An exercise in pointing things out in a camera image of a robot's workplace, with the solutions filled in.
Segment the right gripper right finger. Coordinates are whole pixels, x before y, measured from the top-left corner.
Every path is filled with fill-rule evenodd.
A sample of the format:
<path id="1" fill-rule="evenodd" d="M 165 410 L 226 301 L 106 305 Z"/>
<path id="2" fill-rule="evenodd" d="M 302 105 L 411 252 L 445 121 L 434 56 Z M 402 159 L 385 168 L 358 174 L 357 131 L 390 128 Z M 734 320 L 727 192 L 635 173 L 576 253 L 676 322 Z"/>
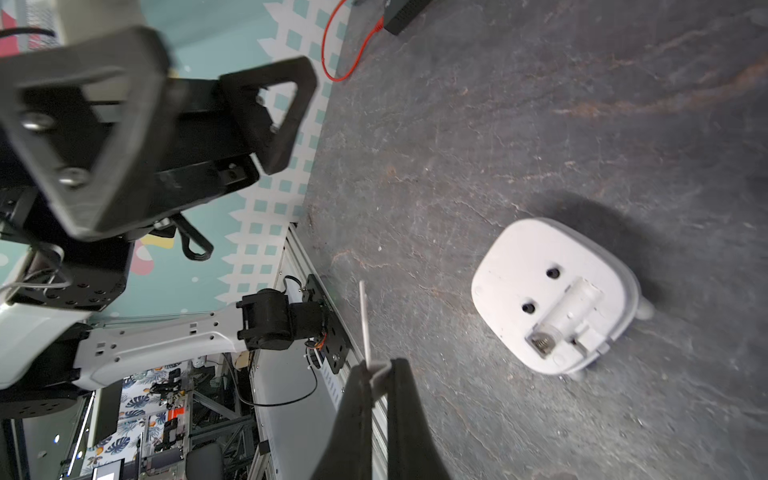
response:
<path id="1" fill-rule="evenodd" d="M 406 359 L 391 361 L 387 380 L 389 479 L 450 479 L 433 441 Z"/>

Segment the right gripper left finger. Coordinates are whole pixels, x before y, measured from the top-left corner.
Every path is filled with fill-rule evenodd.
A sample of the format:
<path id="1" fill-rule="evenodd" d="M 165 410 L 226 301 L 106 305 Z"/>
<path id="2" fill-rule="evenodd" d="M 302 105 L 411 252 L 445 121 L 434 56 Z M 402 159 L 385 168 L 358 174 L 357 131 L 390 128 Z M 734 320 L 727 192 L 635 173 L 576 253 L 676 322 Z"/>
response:
<path id="1" fill-rule="evenodd" d="M 372 479 L 371 379 L 365 362 L 351 369 L 328 444 L 311 479 Z"/>

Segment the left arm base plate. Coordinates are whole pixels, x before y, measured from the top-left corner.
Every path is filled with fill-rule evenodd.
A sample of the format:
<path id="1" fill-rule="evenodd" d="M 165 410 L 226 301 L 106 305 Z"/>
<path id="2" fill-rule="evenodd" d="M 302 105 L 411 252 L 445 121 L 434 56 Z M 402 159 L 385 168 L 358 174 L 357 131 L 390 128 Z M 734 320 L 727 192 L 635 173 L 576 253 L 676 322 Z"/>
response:
<path id="1" fill-rule="evenodd" d="M 321 343 L 321 357 L 326 360 L 334 374 L 339 374 L 352 351 L 352 342 L 331 304 L 330 297 L 315 274 L 309 274 L 307 277 L 302 301 L 310 306 L 312 315 L 319 319 L 318 343 Z"/>

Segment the white battery cover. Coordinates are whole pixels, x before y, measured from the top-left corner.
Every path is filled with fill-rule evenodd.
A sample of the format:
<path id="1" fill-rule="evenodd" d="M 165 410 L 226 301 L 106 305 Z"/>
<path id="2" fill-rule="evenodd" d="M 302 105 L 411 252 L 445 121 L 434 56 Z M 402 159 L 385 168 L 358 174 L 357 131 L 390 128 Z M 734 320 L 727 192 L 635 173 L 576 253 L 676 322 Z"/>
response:
<path id="1" fill-rule="evenodd" d="M 360 318 L 363 335 L 365 370 L 370 377 L 369 386 L 371 388 L 372 400 L 376 402 L 387 394 L 387 381 L 391 371 L 391 362 L 389 360 L 374 360 L 372 357 L 366 283 L 361 280 L 358 284 L 358 287 L 360 296 Z"/>

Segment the white alarm clock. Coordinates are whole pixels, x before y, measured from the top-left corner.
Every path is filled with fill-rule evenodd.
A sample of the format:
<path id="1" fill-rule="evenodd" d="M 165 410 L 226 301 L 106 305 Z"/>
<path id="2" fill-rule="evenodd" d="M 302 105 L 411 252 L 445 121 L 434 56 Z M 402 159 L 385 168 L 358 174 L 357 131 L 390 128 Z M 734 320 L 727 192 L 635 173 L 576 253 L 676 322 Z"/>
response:
<path id="1" fill-rule="evenodd" d="M 582 380 L 654 305 L 634 272 L 608 250 L 548 218 L 510 224 L 480 262 L 474 306 L 527 368 Z"/>

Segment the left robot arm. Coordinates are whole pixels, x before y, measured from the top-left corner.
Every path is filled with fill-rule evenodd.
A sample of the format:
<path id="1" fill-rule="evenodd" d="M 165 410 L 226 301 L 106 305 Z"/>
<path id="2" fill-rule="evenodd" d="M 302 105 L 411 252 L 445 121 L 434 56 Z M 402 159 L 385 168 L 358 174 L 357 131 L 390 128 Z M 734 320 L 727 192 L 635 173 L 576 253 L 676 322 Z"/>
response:
<path id="1" fill-rule="evenodd" d="M 28 247 L 1 288 L 1 415 L 65 410 L 141 370 L 321 338 L 327 310 L 276 289 L 201 316 L 89 324 L 125 290 L 148 234 L 213 244 L 193 207 L 285 170 L 317 88 L 304 56 L 174 78 L 159 33 L 130 27 L 1 62 L 1 237 Z"/>

